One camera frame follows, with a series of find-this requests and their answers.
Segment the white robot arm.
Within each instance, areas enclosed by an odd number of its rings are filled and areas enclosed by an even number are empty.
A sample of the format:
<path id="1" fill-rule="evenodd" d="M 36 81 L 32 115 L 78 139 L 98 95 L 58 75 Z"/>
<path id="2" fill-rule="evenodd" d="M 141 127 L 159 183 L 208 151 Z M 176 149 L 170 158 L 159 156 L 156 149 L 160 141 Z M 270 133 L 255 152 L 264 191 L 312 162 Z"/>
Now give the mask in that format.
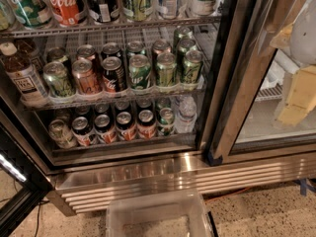
<path id="1" fill-rule="evenodd" d="M 296 20 L 282 29 L 270 46 L 288 47 L 291 57 L 302 63 L 285 78 L 285 96 L 276 111 L 278 121 L 297 125 L 316 106 L 316 0 L 311 0 Z"/>

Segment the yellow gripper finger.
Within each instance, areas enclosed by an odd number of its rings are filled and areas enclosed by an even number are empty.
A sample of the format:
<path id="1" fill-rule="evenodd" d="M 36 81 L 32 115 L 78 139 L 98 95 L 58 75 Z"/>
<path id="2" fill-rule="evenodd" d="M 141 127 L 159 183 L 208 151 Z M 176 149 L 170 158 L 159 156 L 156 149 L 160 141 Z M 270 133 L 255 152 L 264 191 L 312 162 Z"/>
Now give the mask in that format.
<path id="1" fill-rule="evenodd" d="M 316 66 L 297 70 L 290 76 L 285 101 L 276 119 L 283 124 L 297 125 L 316 107 Z"/>
<path id="2" fill-rule="evenodd" d="M 289 47 L 290 37 L 293 29 L 293 24 L 289 24 L 283 27 L 279 33 L 273 37 L 270 42 L 270 46 L 274 48 L 284 49 Z"/>

